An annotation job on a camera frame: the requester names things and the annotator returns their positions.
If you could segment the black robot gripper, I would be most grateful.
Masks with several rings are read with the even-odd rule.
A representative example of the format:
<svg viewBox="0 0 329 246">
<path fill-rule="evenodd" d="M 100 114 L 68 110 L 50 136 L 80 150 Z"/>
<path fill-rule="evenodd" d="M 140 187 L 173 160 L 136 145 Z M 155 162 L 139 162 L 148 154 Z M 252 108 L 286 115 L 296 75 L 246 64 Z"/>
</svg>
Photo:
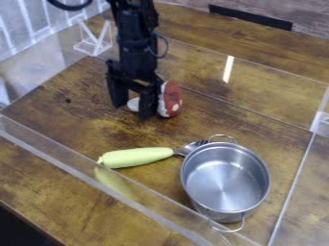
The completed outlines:
<svg viewBox="0 0 329 246">
<path fill-rule="evenodd" d="M 108 74 L 106 84 L 112 105 L 120 108 L 128 101 L 128 89 L 136 81 L 156 85 L 161 79 L 155 70 L 157 67 L 157 36 L 145 37 L 116 37 L 118 59 L 106 60 Z M 156 111 L 156 91 L 148 86 L 140 92 L 139 118 L 147 120 Z"/>
</svg>

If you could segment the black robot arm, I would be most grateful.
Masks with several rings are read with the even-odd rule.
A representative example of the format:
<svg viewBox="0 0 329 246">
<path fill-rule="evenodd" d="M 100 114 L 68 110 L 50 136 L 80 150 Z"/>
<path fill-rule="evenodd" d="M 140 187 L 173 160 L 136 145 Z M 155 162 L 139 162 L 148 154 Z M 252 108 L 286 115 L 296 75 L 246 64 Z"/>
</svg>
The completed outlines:
<svg viewBox="0 0 329 246">
<path fill-rule="evenodd" d="M 152 0 L 106 0 L 116 25 L 118 60 L 106 60 L 106 84 L 114 108 L 128 102 L 128 91 L 139 93 L 139 118 L 155 115 L 163 79 L 156 75 L 157 12 Z"/>
</svg>

